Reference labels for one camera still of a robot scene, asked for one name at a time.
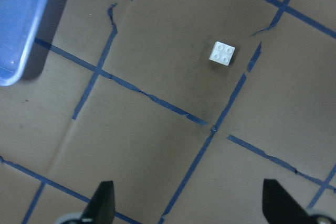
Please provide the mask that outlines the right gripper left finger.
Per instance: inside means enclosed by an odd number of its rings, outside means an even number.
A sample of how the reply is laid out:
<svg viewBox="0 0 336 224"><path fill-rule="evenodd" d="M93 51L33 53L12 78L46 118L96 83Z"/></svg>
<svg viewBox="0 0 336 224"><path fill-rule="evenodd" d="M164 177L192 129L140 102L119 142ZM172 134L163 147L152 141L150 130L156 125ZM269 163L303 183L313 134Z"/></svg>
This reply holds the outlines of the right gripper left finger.
<svg viewBox="0 0 336 224"><path fill-rule="evenodd" d="M84 209L80 223L112 224L115 214L113 181L101 182Z"/></svg>

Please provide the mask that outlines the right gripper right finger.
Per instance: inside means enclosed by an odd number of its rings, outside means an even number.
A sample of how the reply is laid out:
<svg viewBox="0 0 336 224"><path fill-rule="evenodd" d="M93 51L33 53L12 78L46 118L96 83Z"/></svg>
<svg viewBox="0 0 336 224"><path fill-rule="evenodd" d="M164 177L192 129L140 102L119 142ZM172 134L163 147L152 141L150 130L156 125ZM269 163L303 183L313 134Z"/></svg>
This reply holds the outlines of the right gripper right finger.
<svg viewBox="0 0 336 224"><path fill-rule="evenodd" d="M262 211L268 223L305 223L307 212L275 179L264 179Z"/></svg>

